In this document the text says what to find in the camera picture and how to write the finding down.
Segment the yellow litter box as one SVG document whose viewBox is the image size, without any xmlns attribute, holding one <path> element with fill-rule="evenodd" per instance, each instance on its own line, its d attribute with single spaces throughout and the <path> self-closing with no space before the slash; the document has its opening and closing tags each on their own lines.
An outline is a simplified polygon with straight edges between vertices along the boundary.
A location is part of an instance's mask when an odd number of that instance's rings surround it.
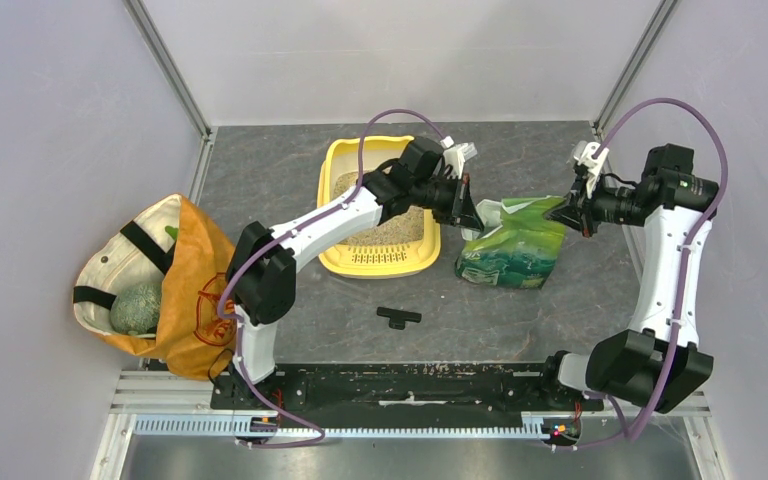
<svg viewBox="0 0 768 480">
<path fill-rule="evenodd" d="M 338 139 L 328 148 L 317 191 L 319 207 L 347 192 L 358 176 L 359 140 Z M 429 210 L 406 213 L 341 241 L 318 256 L 331 273 L 358 279 L 389 279 L 416 274 L 433 265 L 442 250 L 441 226 Z"/>
</svg>

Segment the green litter bag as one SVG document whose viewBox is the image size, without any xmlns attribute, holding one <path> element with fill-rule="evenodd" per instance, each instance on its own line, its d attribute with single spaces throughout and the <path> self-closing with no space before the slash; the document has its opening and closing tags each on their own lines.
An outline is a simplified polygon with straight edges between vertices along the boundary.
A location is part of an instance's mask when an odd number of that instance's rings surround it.
<svg viewBox="0 0 768 480">
<path fill-rule="evenodd" d="M 546 195 L 485 199 L 477 212 L 482 232 L 463 233 L 465 245 L 455 275 L 473 284 L 511 289 L 540 289 L 552 274 L 566 227 L 544 218 L 562 198 Z"/>
</svg>

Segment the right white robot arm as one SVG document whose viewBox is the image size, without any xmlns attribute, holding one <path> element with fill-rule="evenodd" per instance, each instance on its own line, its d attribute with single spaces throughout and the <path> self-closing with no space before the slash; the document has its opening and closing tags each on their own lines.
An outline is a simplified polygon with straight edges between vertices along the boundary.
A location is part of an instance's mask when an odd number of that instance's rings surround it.
<svg viewBox="0 0 768 480">
<path fill-rule="evenodd" d="M 560 351 L 554 371 L 537 382 L 539 400 L 561 409 L 577 392 L 594 391 L 639 407 L 651 398 L 668 413 L 694 393 L 713 371 L 699 349 L 695 297 L 701 253 L 712 223 L 704 212 L 719 191 L 693 173 L 693 150 L 666 144 L 652 148 L 641 178 L 609 186 L 606 154 L 596 142 L 571 153 L 575 180 L 562 203 L 545 213 L 584 237 L 603 223 L 640 227 L 645 259 L 635 311 L 626 330 L 599 342 L 588 355 Z"/>
</svg>

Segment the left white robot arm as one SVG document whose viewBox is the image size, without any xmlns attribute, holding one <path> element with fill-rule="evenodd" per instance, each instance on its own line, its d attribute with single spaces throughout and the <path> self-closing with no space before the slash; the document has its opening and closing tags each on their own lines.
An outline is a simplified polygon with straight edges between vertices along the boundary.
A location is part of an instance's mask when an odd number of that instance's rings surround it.
<svg viewBox="0 0 768 480">
<path fill-rule="evenodd" d="M 235 385 L 241 401 L 255 409 L 271 401 L 277 322 L 294 305 L 298 272 L 315 257 L 412 207 L 430 211 L 442 225 L 482 230 L 464 170 L 476 154 L 471 143 L 417 137 L 397 157 L 362 172 L 357 186 L 324 206 L 283 224 L 252 222 L 243 229 L 219 303 L 234 304 L 232 363 L 241 375 Z"/>
</svg>

